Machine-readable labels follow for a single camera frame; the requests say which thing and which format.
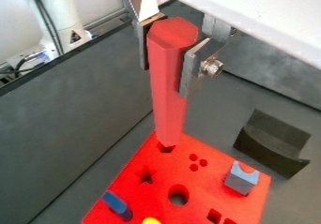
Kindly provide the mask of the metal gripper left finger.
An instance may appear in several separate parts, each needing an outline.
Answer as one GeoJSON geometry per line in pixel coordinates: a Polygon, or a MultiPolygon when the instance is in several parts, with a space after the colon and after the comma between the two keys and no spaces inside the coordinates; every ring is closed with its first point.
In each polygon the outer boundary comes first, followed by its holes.
{"type": "Polygon", "coordinates": [[[143,70],[150,69],[147,52],[147,33],[155,21],[167,16],[159,11],[156,0],[122,0],[131,17],[139,44],[139,65],[143,70]]]}

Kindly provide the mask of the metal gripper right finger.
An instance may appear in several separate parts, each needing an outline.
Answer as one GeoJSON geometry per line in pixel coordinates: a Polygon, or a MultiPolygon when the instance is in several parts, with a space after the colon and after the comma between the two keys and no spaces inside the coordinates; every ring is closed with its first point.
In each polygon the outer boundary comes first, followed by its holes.
{"type": "Polygon", "coordinates": [[[186,51],[178,93],[187,98],[199,87],[205,75],[215,78],[222,72],[223,63],[217,54],[231,37],[231,27],[210,14],[203,17],[202,33],[205,37],[186,51]]]}

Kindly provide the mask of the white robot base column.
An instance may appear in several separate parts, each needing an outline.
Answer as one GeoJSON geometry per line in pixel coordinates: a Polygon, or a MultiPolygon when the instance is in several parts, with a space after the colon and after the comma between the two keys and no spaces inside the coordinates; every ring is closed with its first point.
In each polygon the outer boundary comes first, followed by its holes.
{"type": "Polygon", "coordinates": [[[43,37],[40,45],[57,57],[91,40],[74,0],[32,0],[43,37]]]}

